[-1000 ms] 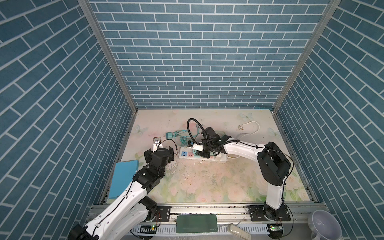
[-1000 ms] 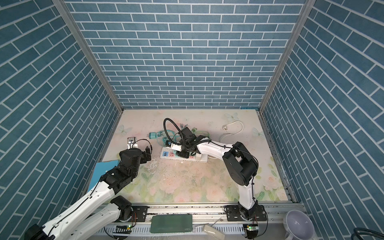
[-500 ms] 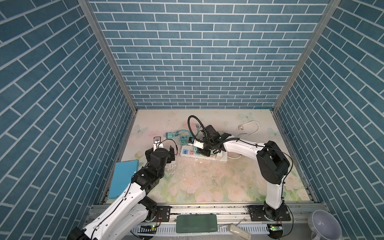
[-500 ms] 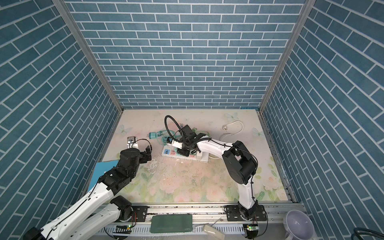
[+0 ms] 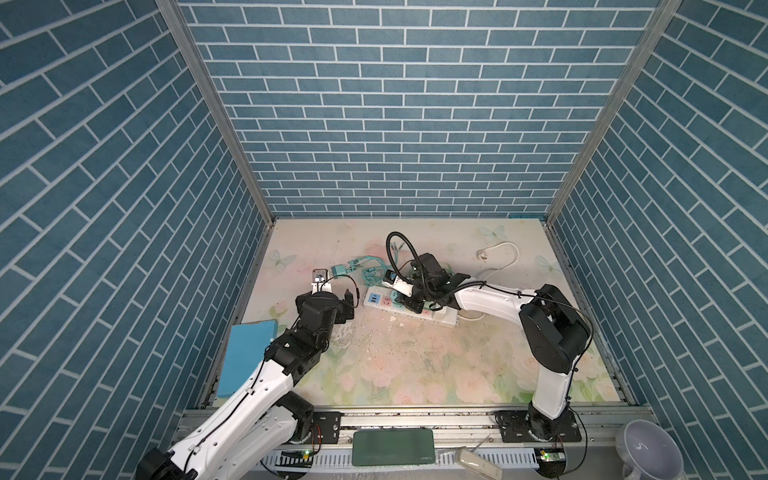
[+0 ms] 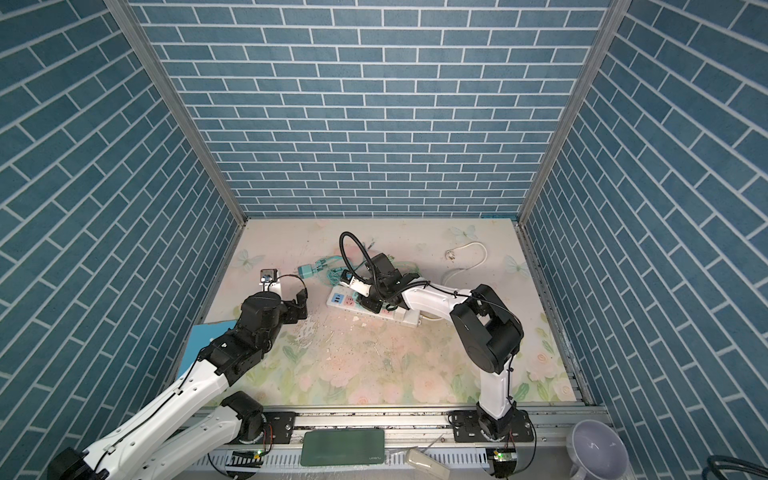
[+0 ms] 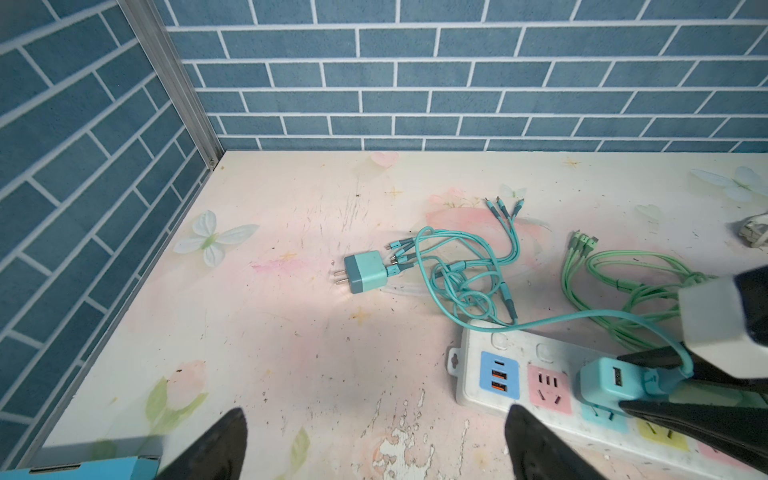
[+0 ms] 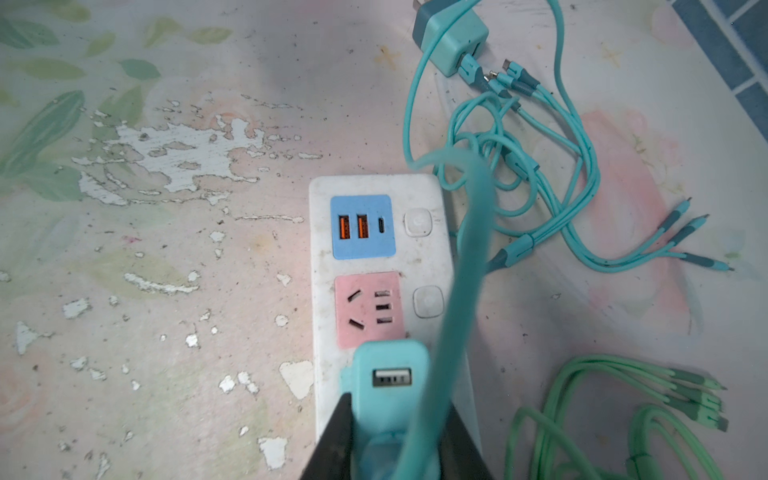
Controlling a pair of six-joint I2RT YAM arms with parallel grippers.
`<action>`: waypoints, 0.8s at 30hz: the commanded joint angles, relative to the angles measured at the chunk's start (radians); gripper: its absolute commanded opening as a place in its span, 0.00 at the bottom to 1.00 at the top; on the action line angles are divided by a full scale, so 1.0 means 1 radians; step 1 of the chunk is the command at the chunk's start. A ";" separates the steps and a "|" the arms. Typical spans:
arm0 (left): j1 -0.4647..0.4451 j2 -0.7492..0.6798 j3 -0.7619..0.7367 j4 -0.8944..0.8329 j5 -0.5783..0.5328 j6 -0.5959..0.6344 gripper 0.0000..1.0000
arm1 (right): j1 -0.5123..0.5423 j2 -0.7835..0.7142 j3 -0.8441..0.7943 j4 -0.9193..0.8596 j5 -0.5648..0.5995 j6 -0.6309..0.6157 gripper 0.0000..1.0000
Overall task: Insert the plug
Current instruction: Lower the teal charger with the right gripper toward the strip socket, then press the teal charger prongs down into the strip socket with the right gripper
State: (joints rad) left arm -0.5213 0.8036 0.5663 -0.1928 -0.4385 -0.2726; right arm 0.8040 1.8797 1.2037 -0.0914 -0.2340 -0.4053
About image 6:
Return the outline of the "white power strip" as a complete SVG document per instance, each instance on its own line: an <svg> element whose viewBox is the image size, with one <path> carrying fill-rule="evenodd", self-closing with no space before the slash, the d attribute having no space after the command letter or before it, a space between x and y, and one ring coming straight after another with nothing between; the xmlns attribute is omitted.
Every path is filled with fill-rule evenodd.
<svg viewBox="0 0 768 480"><path fill-rule="evenodd" d="M396 307L394 310L387 310L384 306L375 313L364 308L358 301L358 293L347 287L337 285L331 289L326 300L328 307L338 308L344 311L353 312L356 316L378 318L381 320L392 321L409 327L417 327L420 324L420 312L416 310L406 310Z"/></svg>

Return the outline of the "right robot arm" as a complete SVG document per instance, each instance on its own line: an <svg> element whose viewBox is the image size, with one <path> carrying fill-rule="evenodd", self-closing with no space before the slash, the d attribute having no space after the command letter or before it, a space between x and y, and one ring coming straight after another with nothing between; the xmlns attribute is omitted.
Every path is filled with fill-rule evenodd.
<svg viewBox="0 0 768 480"><path fill-rule="evenodd" d="M519 318L488 285L456 290L416 274L403 275L384 254L366 255L364 265L367 278L350 273L344 282L365 308L376 312L389 304L452 322L467 356L482 371L476 404L480 428L493 440L509 436L516 409L512 361L524 338Z"/></svg>

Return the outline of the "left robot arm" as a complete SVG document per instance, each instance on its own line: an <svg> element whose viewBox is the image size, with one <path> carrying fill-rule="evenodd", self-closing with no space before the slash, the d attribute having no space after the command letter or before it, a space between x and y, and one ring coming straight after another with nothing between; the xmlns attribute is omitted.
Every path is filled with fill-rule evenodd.
<svg viewBox="0 0 768 480"><path fill-rule="evenodd" d="M307 318L307 289L285 300L274 286L268 282L247 297L235 326L203 347L186 372L133 417L82 451L68 447L57 454L47 478L171 479L232 441L270 444L263 406L243 391L196 424L184 424L260 363L283 325Z"/></svg>

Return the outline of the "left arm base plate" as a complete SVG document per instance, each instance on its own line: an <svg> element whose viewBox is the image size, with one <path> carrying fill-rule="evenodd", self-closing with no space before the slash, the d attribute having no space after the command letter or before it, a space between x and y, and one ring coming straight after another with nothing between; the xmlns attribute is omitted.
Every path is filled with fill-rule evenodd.
<svg viewBox="0 0 768 480"><path fill-rule="evenodd" d="M256 445L264 448L288 444L293 435L297 414L292 411L268 411L252 414L241 421L231 445Z"/></svg>

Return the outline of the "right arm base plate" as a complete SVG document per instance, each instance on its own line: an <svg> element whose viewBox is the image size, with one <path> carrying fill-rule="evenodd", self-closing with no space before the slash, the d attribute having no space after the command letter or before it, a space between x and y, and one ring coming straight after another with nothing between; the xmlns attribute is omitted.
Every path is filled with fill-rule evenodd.
<svg viewBox="0 0 768 480"><path fill-rule="evenodd" d="M535 437L528 412L516 408L510 409L500 419L493 418L479 407L450 411L447 419L456 443L533 442Z"/></svg>

